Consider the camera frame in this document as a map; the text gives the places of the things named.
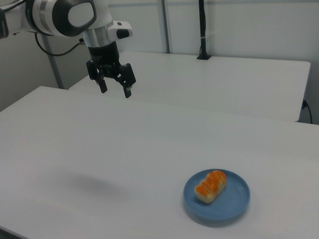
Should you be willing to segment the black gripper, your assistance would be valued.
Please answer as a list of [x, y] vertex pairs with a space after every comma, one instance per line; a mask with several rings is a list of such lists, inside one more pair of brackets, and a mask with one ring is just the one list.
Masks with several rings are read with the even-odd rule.
[[121, 65], [118, 46], [115, 41], [102, 47], [89, 47], [91, 60], [86, 62], [89, 78], [100, 87], [101, 93], [107, 92], [104, 77], [115, 78], [123, 87], [126, 98], [132, 95], [131, 88], [136, 82], [132, 66]]

